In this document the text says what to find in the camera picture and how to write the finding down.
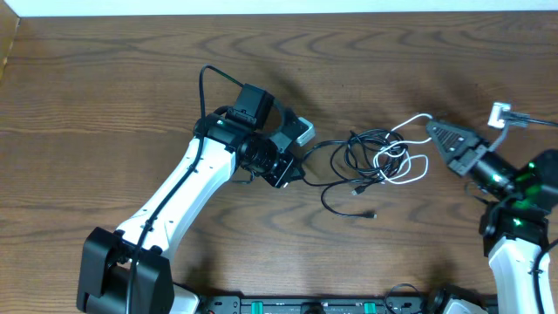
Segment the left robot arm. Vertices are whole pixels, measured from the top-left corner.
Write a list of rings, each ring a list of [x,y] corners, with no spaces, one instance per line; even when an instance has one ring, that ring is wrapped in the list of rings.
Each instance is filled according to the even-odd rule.
[[[209,198],[238,168],[273,188],[303,178],[291,152],[315,135],[313,125],[270,93],[245,84],[232,106],[202,116],[175,170],[114,231],[85,240],[77,307],[84,313],[194,313],[201,300],[175,283],[171,264]]]

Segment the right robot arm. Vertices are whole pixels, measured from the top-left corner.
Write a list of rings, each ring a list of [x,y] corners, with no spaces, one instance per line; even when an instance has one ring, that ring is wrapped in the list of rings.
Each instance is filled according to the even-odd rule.
[[[485,203],[479,233],[499,312],[555,312],[548,267],[557,243],[548,239],[548,216],[557,206],[556,150],[545,150],[517,168],[497,153],[506,127],[494,141],[437,119],[425,130],[452,172],[493,197]]]

